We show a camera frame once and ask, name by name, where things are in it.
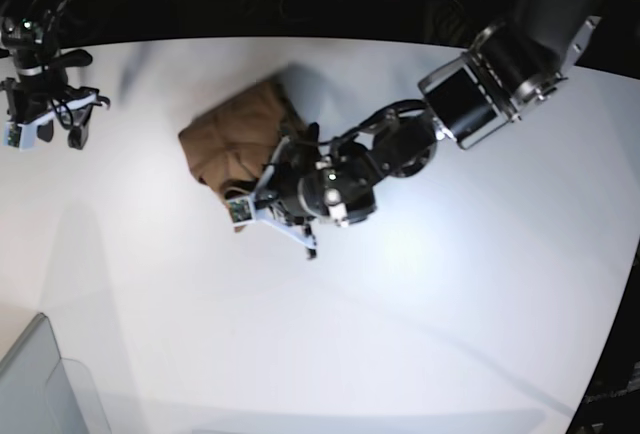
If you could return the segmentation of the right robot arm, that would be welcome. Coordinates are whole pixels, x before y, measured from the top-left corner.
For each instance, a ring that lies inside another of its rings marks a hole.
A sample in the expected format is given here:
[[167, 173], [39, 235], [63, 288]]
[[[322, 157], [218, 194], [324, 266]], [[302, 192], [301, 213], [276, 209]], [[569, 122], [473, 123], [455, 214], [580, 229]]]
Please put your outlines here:
[[1, 53], [11, 59], [16, 73], [1, 80], [7, 99], [5, 146], [24, 151], [38, 140], [49, 142], [58, 124], [67, 133], [68, 146], [81, 150], [93, 109], [110, 106], [97, 88], [69, 83], [69, 68], [93, 62], [84, 49], [61, 51], [59, 27], [70, 1], [1, 0]]

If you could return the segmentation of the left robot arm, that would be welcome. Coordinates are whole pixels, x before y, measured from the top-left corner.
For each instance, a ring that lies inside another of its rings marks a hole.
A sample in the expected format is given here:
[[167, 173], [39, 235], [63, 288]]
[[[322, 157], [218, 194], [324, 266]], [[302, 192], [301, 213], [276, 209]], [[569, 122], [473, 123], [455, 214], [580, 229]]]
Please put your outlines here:
[[555, 94], [591, 40], [600, 1], [517, 0], [421, 79], [419, 98], [384, 106], [326, 141], [317, 125], [282, 137], [253, 191], [228, 200], [234, 225], [268, 224], [315, 258], [314, 221], [366, 220], [376, 185], [418, 174], [441, 140], [467, 150]]

